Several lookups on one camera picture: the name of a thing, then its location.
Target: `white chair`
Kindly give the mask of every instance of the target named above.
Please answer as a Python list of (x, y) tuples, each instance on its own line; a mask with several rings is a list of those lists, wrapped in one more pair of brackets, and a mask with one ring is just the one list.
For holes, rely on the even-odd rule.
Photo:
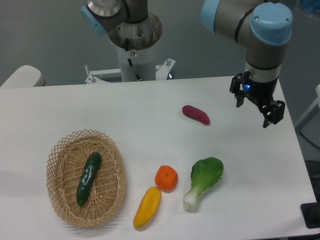
[(33, 66), (24, 65), (17, 69), (0, 87), (1, 89), (40, 87), (45, 85), (45, 78)]

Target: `green cucumber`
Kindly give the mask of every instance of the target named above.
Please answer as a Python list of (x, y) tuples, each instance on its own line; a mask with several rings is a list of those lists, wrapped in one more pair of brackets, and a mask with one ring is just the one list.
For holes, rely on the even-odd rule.
[(90, 196), (90, 190), (100, 165), (101, 155), (98, 152), (93, 152), (85, 162), (80, 183), (76, 191), (76, 202), (80, 206), (83, 206)]

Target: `yellow pepper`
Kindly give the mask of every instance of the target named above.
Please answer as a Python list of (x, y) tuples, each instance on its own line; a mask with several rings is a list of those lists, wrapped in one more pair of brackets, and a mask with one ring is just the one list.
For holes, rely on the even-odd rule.
[(133, 219), (133, 226), (136, 229), (140, 229), (145, 226), (157, 212), (160, 200), (161, 190), (156, 186), (152, 186), (146, 191)]

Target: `blue joint cap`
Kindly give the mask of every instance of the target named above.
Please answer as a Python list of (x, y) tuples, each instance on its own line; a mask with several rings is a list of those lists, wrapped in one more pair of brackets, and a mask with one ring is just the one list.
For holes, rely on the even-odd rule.
[(288, 7), (281, 3), (266, 2), (253, 10), (250, 28), (261, 42), (281, 46), (291, 37), (292, 22), (293, 15)]
[(215, 31), (215, 19), (220, 0), (205, 0), (201, 8), (201, 22), (210, 31)]
[(96, 35), (102, 36), (107, 33), (104, 27), (97, 21), (97, 19), (91, 14), (91, 12), (85, 6), (82, 6), (80, 11), (84, 21), (88, 24), (88, 26)]

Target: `woven basket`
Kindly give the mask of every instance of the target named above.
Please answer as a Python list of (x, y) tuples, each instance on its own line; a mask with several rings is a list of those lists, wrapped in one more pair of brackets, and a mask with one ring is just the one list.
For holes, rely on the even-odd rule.
[[(77, 203), (77, 188), (89, 155), (102, 157), (85, 205)], [(54, 211), (76, 227), (96, 226), (121, 206), (126, 192), (124, 164), (116, 144), (96, 130), (73, 132), (54, 146), (47, 161), (47, 189)]]

